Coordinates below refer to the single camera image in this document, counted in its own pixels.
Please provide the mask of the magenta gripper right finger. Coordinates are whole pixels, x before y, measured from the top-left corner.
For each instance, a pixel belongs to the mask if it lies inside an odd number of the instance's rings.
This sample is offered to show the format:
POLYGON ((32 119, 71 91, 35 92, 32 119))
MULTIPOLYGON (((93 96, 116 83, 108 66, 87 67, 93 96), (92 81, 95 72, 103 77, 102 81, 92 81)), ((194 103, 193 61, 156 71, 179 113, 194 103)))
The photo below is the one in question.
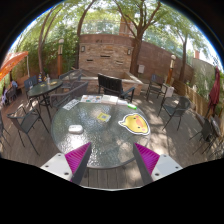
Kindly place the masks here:
POLYGON ((143 183, 145 185, 152 183, 153 179, 151 174, 159 160, 159 155, 138 143, 133 144, 133 154, 136 159, 143 183))

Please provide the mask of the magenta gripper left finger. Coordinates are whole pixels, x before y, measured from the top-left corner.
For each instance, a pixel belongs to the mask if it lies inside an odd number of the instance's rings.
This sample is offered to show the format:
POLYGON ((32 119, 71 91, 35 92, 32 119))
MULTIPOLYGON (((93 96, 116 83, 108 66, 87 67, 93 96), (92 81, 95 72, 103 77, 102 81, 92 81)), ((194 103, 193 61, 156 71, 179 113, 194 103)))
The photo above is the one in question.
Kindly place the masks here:
POLYGON ((65 155, 66 161, 72 171, 72 183, 80 184, 91 153, 91 143, 88 142, 65 155))

